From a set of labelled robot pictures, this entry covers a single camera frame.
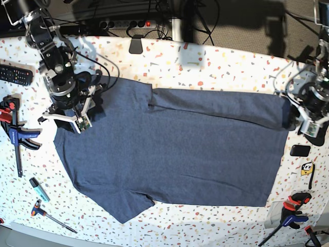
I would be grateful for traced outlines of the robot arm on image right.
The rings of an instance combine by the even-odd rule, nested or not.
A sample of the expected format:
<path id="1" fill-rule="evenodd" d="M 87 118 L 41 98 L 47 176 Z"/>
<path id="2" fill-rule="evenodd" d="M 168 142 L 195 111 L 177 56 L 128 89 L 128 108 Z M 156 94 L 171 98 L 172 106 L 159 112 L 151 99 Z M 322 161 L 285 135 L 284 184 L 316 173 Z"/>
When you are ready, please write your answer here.
<path id="1" fill-rule="evenodd" d="M 312 59 L 314 79 L 301 86 L 297 93 L 290 89 L 293 80 L 311 67 L 309 64 L 297 72 L 284 89 L 275 88 L 276 94 L 286 97 L 297 108 L 300 132 L 312 138 L 328 123 L 328 1 L 314 1 L 314 22 L 320 26 L 318 54 Z"/>

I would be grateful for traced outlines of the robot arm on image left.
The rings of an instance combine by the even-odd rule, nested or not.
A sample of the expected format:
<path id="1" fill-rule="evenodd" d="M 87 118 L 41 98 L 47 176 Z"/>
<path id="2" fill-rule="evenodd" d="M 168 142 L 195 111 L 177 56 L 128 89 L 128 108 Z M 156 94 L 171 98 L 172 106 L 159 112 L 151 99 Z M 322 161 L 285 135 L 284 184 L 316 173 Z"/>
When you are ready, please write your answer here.
<path id="1" fill-rule="evenodd" d="M 25 26 L 25 40 L 40 56 L 39 71 L 52 100 L 51 107 L 39 118 L 60 121 L 66 128 L 81 133 L 92 126 L 87 112 L 95 106 L 94 94 L 102 85 L 92 85 L 89 72 L 75 74 L 77 51 L 72 42 L 60 33 L 48 13 L 50 1 L 1 1 L 12 26 Z"/>

